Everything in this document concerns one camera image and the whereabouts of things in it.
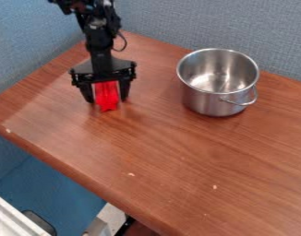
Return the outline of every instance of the red object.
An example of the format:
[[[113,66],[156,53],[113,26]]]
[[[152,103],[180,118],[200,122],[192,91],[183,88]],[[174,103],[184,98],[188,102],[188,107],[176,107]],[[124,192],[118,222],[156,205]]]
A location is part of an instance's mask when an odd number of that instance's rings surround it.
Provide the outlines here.
[[[102,112],[116,110],[120,103],[118,81],[97,83],[96,95],[97,104],[101,105]]]

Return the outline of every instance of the wooden table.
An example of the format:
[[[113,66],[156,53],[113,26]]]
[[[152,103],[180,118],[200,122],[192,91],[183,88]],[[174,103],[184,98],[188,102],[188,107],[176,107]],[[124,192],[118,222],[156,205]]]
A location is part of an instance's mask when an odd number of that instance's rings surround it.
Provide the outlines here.
[[[71,86],[81,43],[0,95],[0,135],[164,235],[301,235],[301,82],[264,72],[256,105],[199,115],[176,75],[189,51],[126,35],[138,79],[120,109]]]

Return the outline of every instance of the pot handle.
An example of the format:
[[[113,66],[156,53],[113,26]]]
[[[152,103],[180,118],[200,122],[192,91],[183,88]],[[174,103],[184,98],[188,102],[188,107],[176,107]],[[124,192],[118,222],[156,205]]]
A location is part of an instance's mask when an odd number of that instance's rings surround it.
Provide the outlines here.
[[[256,89],[256,86],[253,87],[253,91],[255,91],[255,99],[249,102],[245,102],[245,103],[239,103],[233,100],[227,100],[225,98],[220,98],[223,101],[228,102],[228,103],[232,103],[235,105],[239,105],[239,106],[249,106],[252,105],[256,101],[257,101],[257,98],[259,98],[259,92],[257,92],[257,89]]]

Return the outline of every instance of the metal pot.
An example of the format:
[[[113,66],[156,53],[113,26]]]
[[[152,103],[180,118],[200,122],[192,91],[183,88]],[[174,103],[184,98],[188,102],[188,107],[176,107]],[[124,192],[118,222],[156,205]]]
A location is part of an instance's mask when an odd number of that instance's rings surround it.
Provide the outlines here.
[[[183,102],[211,116],[241,112],[257,100],[260,68],[251,57],[233,50],[204,49],[178,63]]]

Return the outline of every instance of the pot rim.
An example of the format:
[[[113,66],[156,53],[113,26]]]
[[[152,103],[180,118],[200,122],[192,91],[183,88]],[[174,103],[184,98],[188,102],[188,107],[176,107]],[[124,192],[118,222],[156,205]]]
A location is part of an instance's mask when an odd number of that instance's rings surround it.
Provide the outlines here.
[[[256,73],[257,73],[257,74],[256,74],[255,82],[251,83],[251,85],[247,86],[245,88],[239,89],[239,90],[232,91],[232,92],[212,92],[212,91],[207,91],[207,90],[204,90],[204,89],[200,89],[200,88],[192,86],[192,85],[184,80],[183,75],[181,75],[181,73],[180,73],[180,69],[181,69],[183,63],[184,63],[184,61],[185,61],[192,55],[195,55],[195,54],[197,54],[197,53],[208,52],[208,51],[224,51],[224,52],[237,53],[237,54],[243,55],[244,58],[245,58],[247,60],[249,60],[251,63],[252,63],[252,64],[255,65],[255,67],[256,67]],[[256,84],[257,84],[257,82],[259,82],[259,80],[260,80],[260,67],[259,67],[256,61],[255,61],[247,54],[240,53],[240,52],[235,51],[233,49],[208,48],[208,49],[200,49],[200,50],[193,51],[192,53],[189,53],[189,54],[181,59],[181,61],[178,62],[178,65],[177,65],[177,75],[178,75],[180,80],[183,81],[183,83],[184,83],[188,87],[191,87],[192,89],[197,90],[199,92],[205,92],[205,93],[216,94],[216,95],[217,95],[217,94],[220,94],[220,95],[228,95],[228,94],[233,94],[233,93],[243,92],[243,91],[251,89],[253,86],[256,86]]]

